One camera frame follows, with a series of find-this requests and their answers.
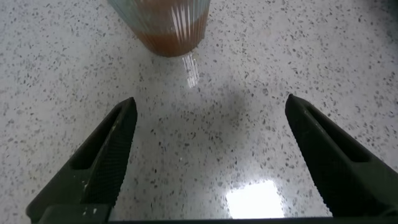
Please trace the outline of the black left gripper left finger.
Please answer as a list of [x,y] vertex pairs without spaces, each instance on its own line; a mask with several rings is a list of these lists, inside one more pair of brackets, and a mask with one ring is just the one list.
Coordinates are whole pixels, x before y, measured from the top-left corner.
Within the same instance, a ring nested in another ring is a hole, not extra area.
[[118,103],[27,206],[31,223],[107,223],[136,123],[134,98]]

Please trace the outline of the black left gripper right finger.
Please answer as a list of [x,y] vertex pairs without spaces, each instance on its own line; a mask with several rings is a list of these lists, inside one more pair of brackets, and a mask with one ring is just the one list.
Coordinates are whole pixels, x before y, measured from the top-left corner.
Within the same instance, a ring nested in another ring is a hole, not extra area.
[[336,217],[397,217],[397,172],[310,102],[289,95],[285,115],[324,203]]

